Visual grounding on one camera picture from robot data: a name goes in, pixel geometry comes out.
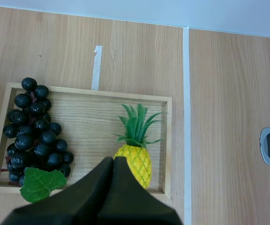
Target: artificial grape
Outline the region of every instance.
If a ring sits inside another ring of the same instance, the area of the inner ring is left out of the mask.
[[[21,187],[23,187],[24,181],[25,181],[25,175],[21,175],[20,178],[19,178],[19,185],[20,185]]]
[[[38,100],[45,99],[49,94],[49,89],[45,85],[38,85],[34,90],[34,94]]]
[[[20,151],[25,151],[30,149],[33,146],[33,138],[26,136],[26,135],[20,135],[15,140],[15,147]]]
[[[49,122],[46,119],[38,119],[33,123],[33,125],[37,132],[43,132],[49,128]]]
[[[54,122],[49,124],[49,129],[52,130],[55,133],[55,135],[59,135],[62,132],[61,125]]]
[[[31,113],[31,106],[28,106],[28,107],[22,109],[22,112],[24,112],[26,114],[30,114]]]
[[[19,136],[19,135],[32,136],[31,126],[19,126],[17,128],[17,136]]]
[[[48,145],[53,144],[56,141],[55,133],[51,130],[44,131],[40,137],[40,141]]]
[[[48,122],[51,121],[51,116],[47,112],[42,115],[42,118],[48,120]]]
[[[48,156],[46,165],[49,167],[55,167],[62,163],[62,156],[59,153],[51,153]]]
[[[23,170],[23,173],[25,174],[26,173],[26,168],[37,168],[39,169],[40,166],[38,164],[30,164],[29,166],[25,167],[24,170]]]
[[[62,157],[63,157],[63,161],[67,164],[71,164],[74,160],[74,155],[70,151],[63,153]]]
[[[43,99],[43,100],[40,100],[38,102],[44,106],[45,112],[47,112],[48,110],[50,110],[50,108],[51,108],[51,101],[48,98]]]
[[[11,111],[8,112],[7,118],[8,118],[9,121],[13,122],[13,115],[14,115],[14,113],[17,112],[17,111],[20,111],[20,110],[18,110],[18,109],[13,109],[13,110],[11,110]]]
[[[24,90],[34,90],[37,86],[37,82],[33,78],[26,77],[22,80],[21,85]]]
[[[16,167],[15,165],[13,165],[11,160],[7,164],[7,169],[10,173],[21,173],[21,171],[23,171],[22,168],[19,168],[19,167]]]
[[[21,173],[9,173],[8,178],[12,182],[18,182],[21,177]]]
[[[67,142],[63,139],[58,139],[56,140],[56,145],[55,145],[55,148],[58,152],[60,153],[64,153],[66,150],[67,150]]]
[[[4,126],[3,133],[7,138],[16,137],[17,128],[14,124],[10,123]]]
[[[31,98],[25,94],[18,94],[15,97],[15,104],[19,108],[26,108],[31,104]]]
[[[71,168],[68,164],[64,163],[60,168],[59,171],[61,171],[64,176],[67,178],[71,173]]]
[[[38,102],[34,102],[30,106],[30,112],[33,116],[42,115],[45,111],[44,105]]]
[[[18,111],[13,114],[12,120],[13,120],[13,123],[20,126],[20,125],[26,125],[29,122],[30,118],[27,114],[21,111]]]
[[[46,144],[39,143],[34,147],[34,153],[40,158],[45,158],[49,155],[50,148]]]
[[[7,154],[8,154],[8,156],[12,156],[17,151],[19,151],[19,150],[15,147],[15,144],[14,143],[10,144],[8,146],[8,148],[7,148]]]
[[[28,166],[30,161],[30,156],[26,151],[16,152],[11,158],[12,164],[18,168]]]

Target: white tape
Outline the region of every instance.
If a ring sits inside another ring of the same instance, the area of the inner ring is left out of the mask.
[[[97,45],[95,47],[94,52],[96,53],[96,55],[94,57],[91,90],[98,90],[99,76],[100,76],[100,66],[101,66],[101,55],[102,55],[102,46]]]
[[[192,224],[191,208],[191,105],[189,69],[189,27],[183,28],[183,79],[184,79],[184,224]]]

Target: wood grain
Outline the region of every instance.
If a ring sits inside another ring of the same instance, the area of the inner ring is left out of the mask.
[[[103,46],[100,90],[172,97],[171,199],[184,214],[182,28],[0,7],[0,110],[7,82],[90,89]],[[0,194],[0,223],[26,202]]]
[[[190,30],[193,225],[270,224],[270,38]]]

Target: toy pineapple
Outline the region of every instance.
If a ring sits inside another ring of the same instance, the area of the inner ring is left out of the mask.
[[[144,123],[147,108],[138,104],[137,111],[127,105],[122,105],[129,117],[119,116],[120,120],[125,127],[125,135],[117,135],[119,138],[117,142],[125,141],[126,144],[118,150],[115,157],[126,157],[127,164],[131,172],[140,185],[146,189],[148,188],[152,176],[152,162],[148,151],[146,150],[147,144],[153,144],[159,142],[161,139],[154,142],[147,142],[145,133],[150,125],[158,122],[159,120],[152,120],[155,116],[161,114],[156,113],[148,118]]]

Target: white wall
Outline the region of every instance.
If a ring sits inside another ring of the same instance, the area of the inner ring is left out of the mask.
[[[270,0],[0,0],[0,6],[270,37]]]

